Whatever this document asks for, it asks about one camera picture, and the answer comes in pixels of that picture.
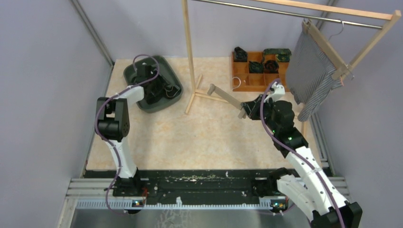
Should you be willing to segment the grey striped underwear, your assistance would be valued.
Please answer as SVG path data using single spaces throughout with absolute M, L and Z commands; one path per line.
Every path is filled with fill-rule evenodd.
M 297 104 L 303 104 L 297 119 L 307 121 L 328 95 L 342 86 L 333 80 L 336 67 L 313 38 L 301 32 L 286 71 L 286 86 Z

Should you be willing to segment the black underwear orange trim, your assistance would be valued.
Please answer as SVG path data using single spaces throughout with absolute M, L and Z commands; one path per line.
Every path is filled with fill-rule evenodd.
M 168 91 L 168 99 L 173 99 L 179 92 L 181 91 L 181 88 L 177 85 L 172 85 L 172 89 Z

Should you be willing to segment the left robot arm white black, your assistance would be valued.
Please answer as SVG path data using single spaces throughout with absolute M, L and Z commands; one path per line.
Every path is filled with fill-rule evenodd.
M 111 97 L 100 97 L 96 101 L 95 133 L 107 144 L 112 153 L 116 175 L 111 186 L 123 179 L 124 191 L 130 196 L 138 196 L 142 192 L 142 183 L 134 176 L 137 166 L 128 158 L 129 145 L 127 136 L 130 131 L 129 105 L 145 98 L 144 85 L 156 80 L 160 74 L 160 66 L 141 65 L 135 69 L 136 78 L 132 85 Z

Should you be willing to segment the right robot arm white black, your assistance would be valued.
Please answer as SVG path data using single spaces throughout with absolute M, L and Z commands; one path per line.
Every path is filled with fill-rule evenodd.
M 289 197 L 304 212 L 312 228 L 357 228 L 363 210 L 357 202 L 339 192 L 315 160 L 308 142 L 294 126 L 292 103 L 284 100 L 264 101 L 263 95 L 241 103 L 246 116 L 262 122 L 275 147 L 294 167 L 302 179 L 286 168 L 268 177 L 268 191 L 274 196 Z

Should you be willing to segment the wooden clip hanger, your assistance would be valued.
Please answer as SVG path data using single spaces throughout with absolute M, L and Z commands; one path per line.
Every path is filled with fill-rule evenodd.
M 215 84 L 210 84 L 210 88 L 207 92 L 207 95 L 211 96 L 213 93 L 216 93 L 219 97 L 221 97 L 223 100 L 227 101 L 229 104 L 240 110 L 240 113 L 238 117 L 240 119 L 245 119 L 246 118 L 246 110 L 242 107 L 241 101 L 233 97 L 232 95 L 228 94 L 221 88 L 217 87 Z
M 335 66 L 336 72 L 332 75 L 333 80 L 343 81 L 347 77 L 347 73 L 350 72 L 350 65 L 341 58 L 328 39 L 321 33 L 321 31 L 310 19 L 303 20 L 302 29 L 305 33 L 312 37 L 312 39 L 317 43 L 320 49 L 326 54 L 326 56 Z

